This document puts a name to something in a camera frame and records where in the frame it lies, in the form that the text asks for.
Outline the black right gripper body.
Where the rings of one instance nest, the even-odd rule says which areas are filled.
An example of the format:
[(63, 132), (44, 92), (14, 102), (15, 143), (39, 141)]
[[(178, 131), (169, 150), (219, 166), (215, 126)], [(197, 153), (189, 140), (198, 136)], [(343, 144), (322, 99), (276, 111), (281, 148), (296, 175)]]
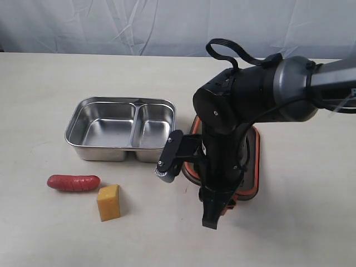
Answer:
[(219, 218), (241, 184), (250, 157), (247, 134), (239, 129), (222, 135), (202, 124), (202, 148), (206, 162), (200, 170), (202, 226), (217, 229)]

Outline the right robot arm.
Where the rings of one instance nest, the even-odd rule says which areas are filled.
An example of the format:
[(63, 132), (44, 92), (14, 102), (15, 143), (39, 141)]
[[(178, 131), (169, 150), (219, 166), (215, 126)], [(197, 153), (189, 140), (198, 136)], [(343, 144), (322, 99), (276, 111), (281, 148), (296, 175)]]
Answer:
[(304, 122), (319, 109), (348, 113), (354, 89), (355, 59), (317, 64), (302, 56), (269, 67), (228, 68), (201, 86), (193, 105), (202, 123), (202, 225), (216, 229), (249, 171), (253, 124)]

